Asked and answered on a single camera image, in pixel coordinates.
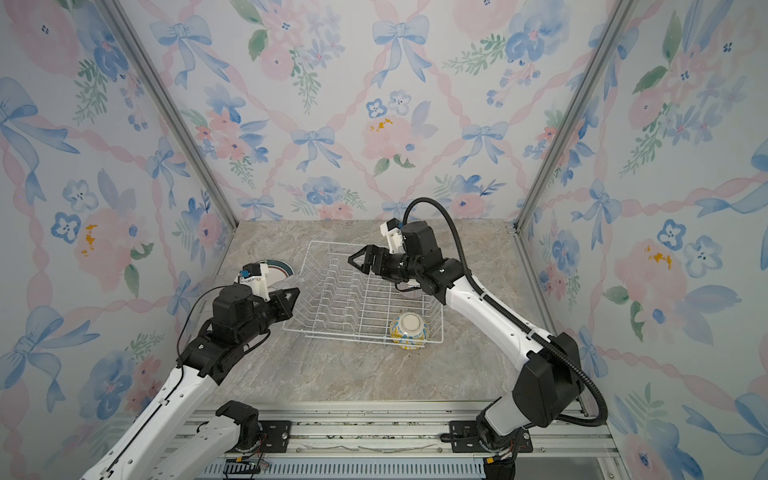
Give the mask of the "white plate dark underside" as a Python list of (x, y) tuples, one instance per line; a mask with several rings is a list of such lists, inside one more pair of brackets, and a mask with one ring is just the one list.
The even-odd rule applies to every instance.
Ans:
[(294, 275), (293, 268), (281, 260), (266, 259), (261, 260), (260, 264), (264, 264), (266, 266), (266, 273), (264, 276), (268, 285), (281, 282)]

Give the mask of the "blue yellow patterned bowl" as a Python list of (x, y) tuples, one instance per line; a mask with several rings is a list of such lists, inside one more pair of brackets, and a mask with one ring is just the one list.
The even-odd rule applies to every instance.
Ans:
[(391, 322), (389, 338), (402, 349), (421, 349), (426, 344), (427, 326), (418, 314), (403, 312)]

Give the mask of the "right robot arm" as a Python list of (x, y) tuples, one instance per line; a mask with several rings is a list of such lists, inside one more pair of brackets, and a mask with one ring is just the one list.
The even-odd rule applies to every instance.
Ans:
[(409, 284), (460, 313), (506, 355), (517, 370), (512, 390), (476, 418), (472, 440), (494, 459), (514, 458), (532, 427), (548, 427), (578, 399), (584, 383), (576, 373), (576, 343), (551, 335), (488, 293), (463, 264), (443, 255), (433, 229), (424, 221), (382, 226), (386, 246), (366, 245), (348, 263), (366, 275)]

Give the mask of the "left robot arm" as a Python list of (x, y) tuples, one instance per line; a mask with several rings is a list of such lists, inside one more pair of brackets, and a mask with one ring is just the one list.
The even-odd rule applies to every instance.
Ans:
[(213, 315), (177, 358), (150, 405), (85, 473), (86, 479), (194, 479), (235, 449), (251, 453), (266, 434), (256, 408), (230, 400), (173, 453), (166, 451), (189, 417), (246, 355), (292, 318), (300, 289), (286, 282), (264, 296), (244, 284), (220, 289)]

